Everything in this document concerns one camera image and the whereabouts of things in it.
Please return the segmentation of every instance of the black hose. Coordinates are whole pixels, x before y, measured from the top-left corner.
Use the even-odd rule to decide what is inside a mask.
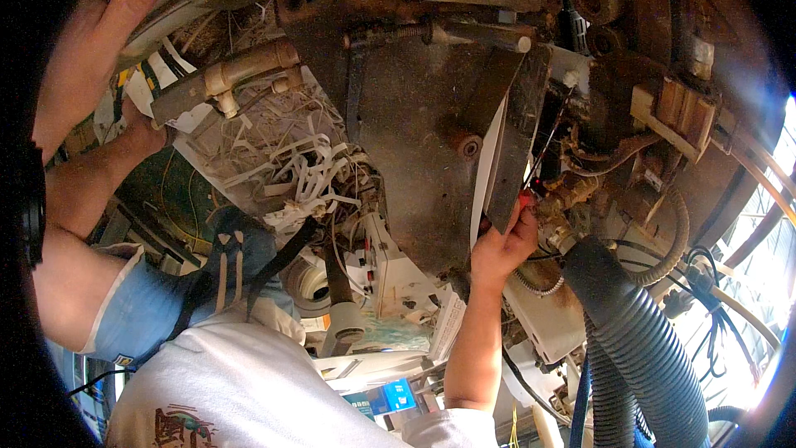
[[[594,338],[586,320],[586,353],[592,365],[592,406],[595,448],[633,448],[636,399],[622,375]]]
[[[712,410],[708,411],[708,421],[709,422],[732,422],[735,425],[739,426],[741,424],[741,419],[743,415],[746,414],[746,411],[739,407],[733,407],[731,405],[722,405],[721,407],[713,408]]]
[[[650,294],[594,236],[581,240],[564,260],[564,280],[593,322],[594,339],[635,395],[658,448],[709,446],[697,375]]]

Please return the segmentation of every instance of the white t-shirt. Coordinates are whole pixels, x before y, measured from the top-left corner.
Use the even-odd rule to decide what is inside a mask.
[[[106,446],[497,445],[492,416],[467,409],[413,419],[401,442],[326,385],[299,345],[301,326],[272,300],[244,319],[242,302],[165,343],[125,386]]]

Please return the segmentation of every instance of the person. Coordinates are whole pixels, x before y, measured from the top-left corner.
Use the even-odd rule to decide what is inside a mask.
[[[116,56],[156,0],[80,0],[45,71],[34,124],[47,162],[98,104]],[[200,275],[173,278],[143,248],[93,249],[86,237],[124,177],[167,145],[133,104],[124,133],[46,175],[43,261],[34,272],[45,335],[77,353],[139,365],[116,403],[107,446],[494,446],[501,377],[501,298],[509,274],[536,249],[532,204],[510,228],[491,228],[471,256],[471,292],[445,376],[446,409],[403,426],[403,441],[328,387],[278,279],[247,318],[239,288],[200,305],[167,341],[185,294],[218,279],[221,253],[244,252],[244,280],[275,254],[273,238],[240,211],[216,215],[213,253]]]

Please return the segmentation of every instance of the black strap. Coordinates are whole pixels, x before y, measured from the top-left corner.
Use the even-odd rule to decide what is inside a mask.
[[[212,295],[213,288],[213,277],[208,272],[203,271],[194,284],[194,287],[190,288],[188,294],[185,294],[185,300],[182,302],[182,309],[180,309],[180,316],[177,317],[177,322],[174,323],[174,329],[171,331],[171,334],[165,338],[166,341],[171,341],[188,328],[188,323],[191,321],[191,315],[194,314],[194,310],[200,304],[208,301],[209,296]]]
[[[274,275],[278,274],[288,266],[299,251],[304,248],[313,238],[315,231],[318,229],[319,223],[312,217],[308,217],[304,224],[298,229],[291,240],[273,257],[273,259],[266,264],[260,272],[254,275],[252,283],[249,286],[248,295],[246,296],[246,322],[248,322],[249,315],[252,313],[254,303],[257,302],[257,297],[260,296],[260,291],[265,287],[265,284],[270,281]],[[216,288],[213,277],[210,273],[203,271],[188,294],[185,294],[185,300],[182,303],[180,316],[177,317],[177,322],[174,323],[174,329],[171,334],[166,338],[166,341],[171,341],[180,333],[188,328],[191,316],[194,310],[200,304],[207,302],[212,296]]]
[[[304,220],[304,224],[301,228],[298,229],[298,232],[293,234],[291,240],[287,241],[287,244],[285,244],[285,246],[279,250],[279,253],[263,267],[263,270],[260,270],[260,272],[254,275],[246,296],[246,322],[248,322],[249,315],[252,313],[252,308],[254,308],[254,303],[256,303],[257,298],[260,297],[260,291],[263,290],[265,284],[267,284],[274,275],[290,265],[295,257],[299,255],[299,251],[312,240],[319,226],[319,223],[313,217],[308,216],[306,220]]]

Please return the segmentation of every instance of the red tool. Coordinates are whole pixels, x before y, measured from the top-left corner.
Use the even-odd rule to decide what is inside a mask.
[[[520,201],[520,209],[522,210],[524,207],[528,206],[528,203],[531,202],[531,189],[524,188],[520,191],[519,196],[517,199]]]

